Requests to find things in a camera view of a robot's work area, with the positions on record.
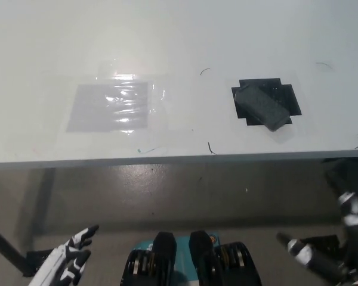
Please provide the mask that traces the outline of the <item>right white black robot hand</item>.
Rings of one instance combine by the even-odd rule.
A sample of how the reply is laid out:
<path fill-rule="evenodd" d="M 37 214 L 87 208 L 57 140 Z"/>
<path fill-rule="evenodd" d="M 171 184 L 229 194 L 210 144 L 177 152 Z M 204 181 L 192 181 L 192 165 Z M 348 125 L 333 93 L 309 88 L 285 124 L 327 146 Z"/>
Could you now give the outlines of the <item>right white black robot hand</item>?
<path fill-rule="evenodd" d="M 347 235 L 347 254 L 334 260 L 310 244 L 278 233 L 277 240 L 300 265 L 330 285 L 358 285 L 358 195 L 345 191 L 338 196 L 342 222 Z"/>

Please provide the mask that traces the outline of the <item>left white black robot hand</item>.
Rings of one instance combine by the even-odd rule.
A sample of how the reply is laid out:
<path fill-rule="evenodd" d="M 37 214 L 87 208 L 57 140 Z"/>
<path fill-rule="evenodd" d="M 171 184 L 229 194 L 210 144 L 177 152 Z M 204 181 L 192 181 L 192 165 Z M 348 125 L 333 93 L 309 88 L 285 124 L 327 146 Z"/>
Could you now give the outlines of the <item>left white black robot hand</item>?
<path fill-rule="evenodd" d="M 29 282 L 29 286 L 78 285 L 91 255 L 87 247 L 99 226 L 85 228 L 64 244 L 52 249 Z"/>

